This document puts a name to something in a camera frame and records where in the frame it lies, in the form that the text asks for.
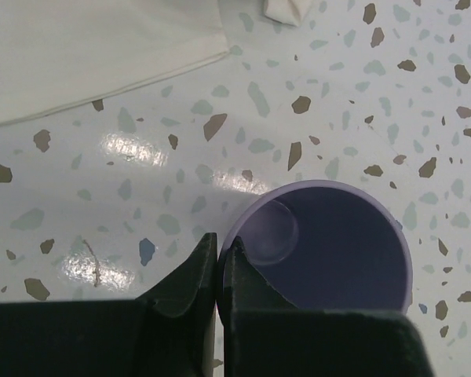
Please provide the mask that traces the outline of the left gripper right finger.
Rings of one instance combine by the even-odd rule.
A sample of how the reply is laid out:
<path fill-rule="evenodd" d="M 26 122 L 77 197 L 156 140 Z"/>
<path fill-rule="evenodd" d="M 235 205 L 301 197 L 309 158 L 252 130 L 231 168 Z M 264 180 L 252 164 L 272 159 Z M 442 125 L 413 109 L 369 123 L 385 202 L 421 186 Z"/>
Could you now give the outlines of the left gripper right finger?
<path fill-rule="evenodd" d="M 226 376 L 432 376 L 401 313 L 299 309 L 253 267 L 240 237 L 221 256 Z"/>

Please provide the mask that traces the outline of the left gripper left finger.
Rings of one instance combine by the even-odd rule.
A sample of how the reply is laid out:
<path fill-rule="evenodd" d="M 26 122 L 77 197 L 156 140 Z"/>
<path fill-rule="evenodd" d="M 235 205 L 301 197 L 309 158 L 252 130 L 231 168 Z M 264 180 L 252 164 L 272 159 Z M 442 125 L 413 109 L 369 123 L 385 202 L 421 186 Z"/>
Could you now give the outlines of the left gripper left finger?
<path fill-rule="evenodd" d="M 0 376 L 210 376 L 217 236 L 138 298 L 0 303 Z"/>

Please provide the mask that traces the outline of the purple plastic cup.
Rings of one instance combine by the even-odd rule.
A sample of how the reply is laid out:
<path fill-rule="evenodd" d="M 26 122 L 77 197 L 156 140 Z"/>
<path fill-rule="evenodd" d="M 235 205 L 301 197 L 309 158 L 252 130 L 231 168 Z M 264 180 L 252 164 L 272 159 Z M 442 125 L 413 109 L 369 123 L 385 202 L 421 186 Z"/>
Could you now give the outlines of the purple plastic cup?
<path fill-rule="evenodd" d="M 374 197 L 338 181 L 297 181 L 239 210 L 221 247 L 235 239 L 250 264 L 300 309 L 406 313 L 413 269 L 396 219 Z"/>

